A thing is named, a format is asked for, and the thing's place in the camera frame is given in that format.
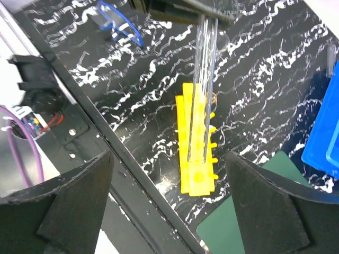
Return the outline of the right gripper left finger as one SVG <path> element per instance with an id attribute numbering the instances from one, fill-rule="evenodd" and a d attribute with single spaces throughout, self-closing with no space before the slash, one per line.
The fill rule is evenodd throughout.
<path id="1" fill-rule="evenodd" d="M 1 198 L 1 253 L 94 253 L 114 160 L 105 151 Z"/>

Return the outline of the blue plastic compartment bin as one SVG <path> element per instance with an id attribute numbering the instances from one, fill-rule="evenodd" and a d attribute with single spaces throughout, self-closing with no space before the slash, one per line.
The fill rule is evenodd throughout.
<path id="1" fill-rule="evenodd" d="M 301 158 L 313 168 L 338 178 L 338 65 Z"/>

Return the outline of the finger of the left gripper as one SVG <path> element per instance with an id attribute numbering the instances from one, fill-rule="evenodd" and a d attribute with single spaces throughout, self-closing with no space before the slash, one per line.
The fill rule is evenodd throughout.
<path id="1" fill-rule="evenodd" d="M 235 1 L 147 1 L 147 12 L 160 21 L 198 24 L 199 17 L 231 25 L 236 17 Z"/>

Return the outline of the clear test tube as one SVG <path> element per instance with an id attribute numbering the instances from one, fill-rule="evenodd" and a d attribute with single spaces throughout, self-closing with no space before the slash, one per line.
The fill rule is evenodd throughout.
<path id="1" fill-rule="evenodd" d="M 336 46 L 330 44 L 327 48 L 327 66 L 326 66 L 326 77 L 331 78 L 334 72 L 335 59 L 336 59 Z"/>
<path id="2" fill-rule="evenodd" d="M 188 145 L 188 161 L 203 164 L 207 161 L 210 114 L 213 93 L 218 20 L 201 16 L 197 30 L 193 93 Z"/>

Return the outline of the clear round flask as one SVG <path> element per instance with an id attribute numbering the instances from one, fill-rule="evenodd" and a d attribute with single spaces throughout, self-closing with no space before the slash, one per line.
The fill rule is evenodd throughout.
<path id="1" fill-rule="evenodd" d="M 215 49 L 211 51 L 212 56 L 215 58 L 220 57 L 223 53 L 228 51 L 230 38 L 225 31 L 218 31 L 216 36 Z"/>

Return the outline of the yellow test tube rack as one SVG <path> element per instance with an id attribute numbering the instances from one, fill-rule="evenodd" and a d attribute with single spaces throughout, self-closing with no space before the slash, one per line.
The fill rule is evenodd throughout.
<path id="1" fill-rule="evenodd" d="M 183 83 L 183 94 L 175 96 L 177 112 L 177 128 L 179 138 L 179 158 L 181 175 L 181 193 L 191 197 L 207 196 L 215 191 L 215 174 L 213 165 L 218 162 L 212 155 L 217 144 L 211 142 L 211 135 L 216 130 L 209 127 L 208 140 L 204 141 L 206 126 L 201 117 L 196 117 L 190 131 L 193 84 Z"/>

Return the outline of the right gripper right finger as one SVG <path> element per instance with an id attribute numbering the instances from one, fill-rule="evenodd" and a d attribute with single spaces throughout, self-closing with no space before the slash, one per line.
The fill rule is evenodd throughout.
<path id="1" fill-rule="evenodd" d="M 338 253 L 338 196 L 234 153 L 227 178 L 246 253 Z"/>

